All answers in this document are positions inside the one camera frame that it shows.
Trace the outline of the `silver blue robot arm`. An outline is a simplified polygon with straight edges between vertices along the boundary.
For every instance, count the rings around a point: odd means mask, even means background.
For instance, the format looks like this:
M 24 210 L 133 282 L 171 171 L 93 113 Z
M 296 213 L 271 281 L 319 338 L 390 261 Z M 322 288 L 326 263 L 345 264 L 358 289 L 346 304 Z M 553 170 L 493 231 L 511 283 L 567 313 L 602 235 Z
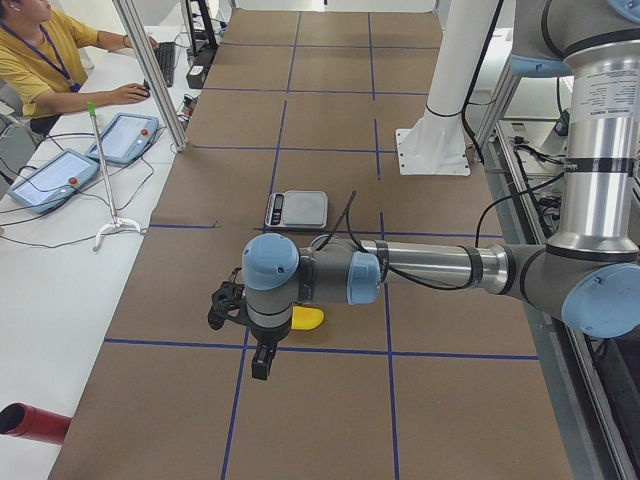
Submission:
M 574 83 L 557 231 L 542 246 L 487 249 L 279 234 L 242 257 L 239 320 L 256 338 L 252 374 L 269 375 L 297 304 L 374 301 L 396 278 L 437 290 L 482 288 L 533 305 L 597 338 L 639 324 L 638 247 L 627 234 L 639 143 L 639 5 L 521 1 L 514 56 L 565 63 Z

